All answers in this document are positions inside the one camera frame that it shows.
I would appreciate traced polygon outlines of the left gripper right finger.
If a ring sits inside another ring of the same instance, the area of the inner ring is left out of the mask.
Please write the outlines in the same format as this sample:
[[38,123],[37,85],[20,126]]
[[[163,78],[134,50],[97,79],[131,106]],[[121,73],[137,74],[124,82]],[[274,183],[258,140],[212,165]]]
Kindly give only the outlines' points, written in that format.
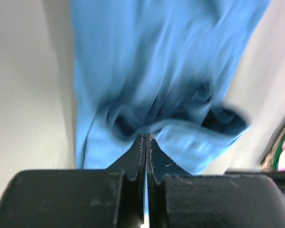
[[191,175],[146,139],[152,228],[285,228],[285,171]]

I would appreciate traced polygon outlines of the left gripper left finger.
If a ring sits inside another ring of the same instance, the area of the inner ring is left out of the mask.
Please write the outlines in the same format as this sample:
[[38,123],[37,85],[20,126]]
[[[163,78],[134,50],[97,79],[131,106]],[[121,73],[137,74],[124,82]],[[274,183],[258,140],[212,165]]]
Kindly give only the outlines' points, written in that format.
[[144,223],[146,138],[106,169],[26,170],[0,200],[0,228],[138,228]]

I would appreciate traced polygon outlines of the blue t shirt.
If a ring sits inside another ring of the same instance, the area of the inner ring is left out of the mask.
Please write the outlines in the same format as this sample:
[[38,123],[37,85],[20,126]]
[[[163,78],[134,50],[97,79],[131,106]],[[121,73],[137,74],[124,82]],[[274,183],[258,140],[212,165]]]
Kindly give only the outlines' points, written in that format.
[[103,169],[138,134],[201,174],[247,129],[223,106],[267,0],[73,0],[75,164]]

